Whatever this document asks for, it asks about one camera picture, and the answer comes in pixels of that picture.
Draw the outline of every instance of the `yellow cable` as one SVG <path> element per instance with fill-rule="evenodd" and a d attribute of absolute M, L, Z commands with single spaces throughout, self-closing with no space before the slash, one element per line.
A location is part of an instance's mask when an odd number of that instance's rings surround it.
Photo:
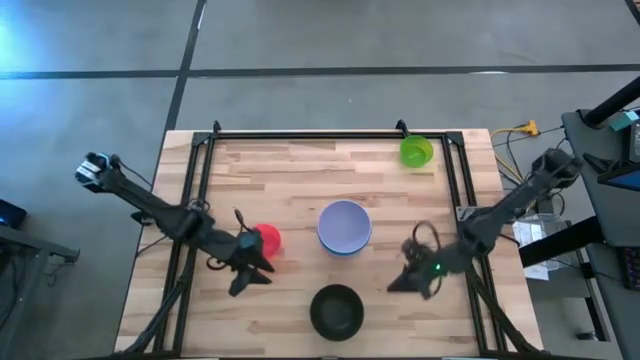
<path fill-rule="evenodd" d="M 493 136 L 499 133 L 514 132 L 514 131 L 523 131 L 523 130 L 520 128 L 498 129 L 491 133 L 491 138 L 493 139 Z M 524 179 L 520 176 L 520 174 L 518 174 L 517 171 L 515 171 L 511 166 L 509 166 L 509 164 L 507 164 L 506 161 L 502 160 L 502 158 L 496 152 L 494 152 L 493 155 L 496 157 L 496 160 L 498 160 L 498 162 L 505 167 L 505 169 L 509 170 L 509 172 L 516 177 L 516 180 L 519 180 L 521 183 L 524 182 Z"/>

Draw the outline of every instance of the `blue bowl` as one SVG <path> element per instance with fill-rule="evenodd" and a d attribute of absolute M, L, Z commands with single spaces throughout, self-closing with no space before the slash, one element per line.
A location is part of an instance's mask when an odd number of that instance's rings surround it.
<path fill-rule="evenodd" d="M 367 246 L 371 230 L 367 211 L 349 200 L 331 203 L 318 221 L 320 243 L 331 254 L 339 256 L 353 255 Z"/>

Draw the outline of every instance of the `gray floor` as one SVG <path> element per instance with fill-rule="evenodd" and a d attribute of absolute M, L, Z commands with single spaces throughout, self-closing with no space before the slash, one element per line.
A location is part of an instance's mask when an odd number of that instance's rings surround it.
<path fill-rule="evenodd" d="M 9 0 L 0 7 L 0 72 L 176 70 L 195 3 Z M 210 0 L 200 29 L 192 69 L 640 62 L 640 27 L 622 0 Z M 546 130 L 638 75 L 190 79 L 176 127 L 208 129 L 217 119 L 227 129 L 388 128 L 402 118 L 416 128 L 494 130 L 534 119 Z M 82 249 L 55 287 L 40 289 L 18 358 L 111 351 L 140 228 L 131 207 L 82 189 L 73 173 L 86 152 L 104 151 L 151 178 L 175 84 L 0 81 L 0 198 L 30 212 L 28 232 Z M 562 137 L 552 131 L 513 150 L 527 167 Z M 592 214 L 581 184 L 564 194 L 566 218 Z M 534 294 L 545 346 L 572 351 L 561 339 L 573 320 L 549 301 Z"/>

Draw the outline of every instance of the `wooden tabletop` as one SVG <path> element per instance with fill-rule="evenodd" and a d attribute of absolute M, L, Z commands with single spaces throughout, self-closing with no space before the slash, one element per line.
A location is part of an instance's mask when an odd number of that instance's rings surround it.
<path fill-rule="evenodd" d="M 503 193 L 489 133 L 462 131 L 478 202 L 492 205 Z M 169 203 L 180 200 L 192 133 L 172 131 L 165 138 L 154 193 Z M 432 221 L 443 244 L 454 241 L 438 141 L 434 150 L 425 167 L 409 169 L 398 160 L 399 140 L 216 141 L 207 200 L 217 224 L 236 233 L 233 209 L 238 208 L 250 226 L 275 225 L 283 248 L 271 260 L 276 272 L 267 274 L 273 284 L 250 285 L 236 298 L 227 294 L 234 275 L 209 270 L 208 256 L 199 252 L 183 356 L 477 355 L 464 276 L 446 277 L 440 293 L 429 301 L 418 294 L 386 292 L 402 269 L 400 243 L 418 221 Z M 457 156 L 454 162 L 458 168 Z M 457 174 L 464 195 L 459 169 Z M 339 199 L 363 205 L 373 223 L 369 244 L 347 258 L 328 254 L 316 235 L 320 212 Z M 160 236 L 157 229 L 146 229 L 140 246 Z M 433 245 L 426 231 L 418 237 Z M 157 311 L 170 248 L 170 241 L 161 242 L 136 260 L 116 350 L 130 345 Z M 501 306 L 529 342 L 541 348 L 516 246 L 498 241 L 490 260 Z M 309 320 L 315 293 L 334 283 L 353 288 L 365 307 L 360 331 L 340 343 L 320 337 Z M 173 337 L 176 311 L 168 339 Z M 493 344 L 486 308 L 483 318 Z"/>

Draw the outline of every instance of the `black bowl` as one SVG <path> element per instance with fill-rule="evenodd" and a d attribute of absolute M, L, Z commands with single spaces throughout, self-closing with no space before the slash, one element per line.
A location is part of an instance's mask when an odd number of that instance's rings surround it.
<path fill-rule="evenodd" d="M 344 285 L 329 285 L 318 291 L 310 312 L 313 328 L 331 341 L 352 337 L 364 320 L 362 300 L 353 289 Z"/>

